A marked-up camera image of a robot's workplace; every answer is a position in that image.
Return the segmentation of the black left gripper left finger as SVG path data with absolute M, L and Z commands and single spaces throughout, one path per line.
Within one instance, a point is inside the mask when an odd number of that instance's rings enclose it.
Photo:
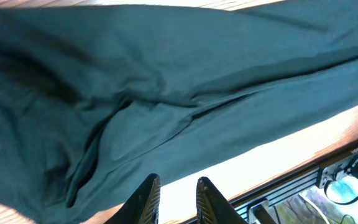
M 150 174 L 104 224 L 158 224 L 160 176 Z

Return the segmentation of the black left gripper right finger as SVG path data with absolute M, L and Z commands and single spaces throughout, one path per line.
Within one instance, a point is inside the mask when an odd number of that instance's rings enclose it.
M 198 179 L 196 209 L 198 224 L 247 224 L 207 177 Z

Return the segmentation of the black t-shirt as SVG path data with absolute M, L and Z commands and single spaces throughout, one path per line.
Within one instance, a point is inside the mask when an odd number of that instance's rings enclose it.
M 358 1 L 0 9 L 0 204 L 80 223 L 358 105 Z

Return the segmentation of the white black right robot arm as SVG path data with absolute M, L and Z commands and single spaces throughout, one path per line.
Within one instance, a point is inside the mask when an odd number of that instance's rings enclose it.
M 352 176 L 358 180 L 358 149 L 350 151 L 345 158 L 336 161 L 330 166 L 325 167 L 320 175 L 317 186 L 322 189 L 333 182 Z

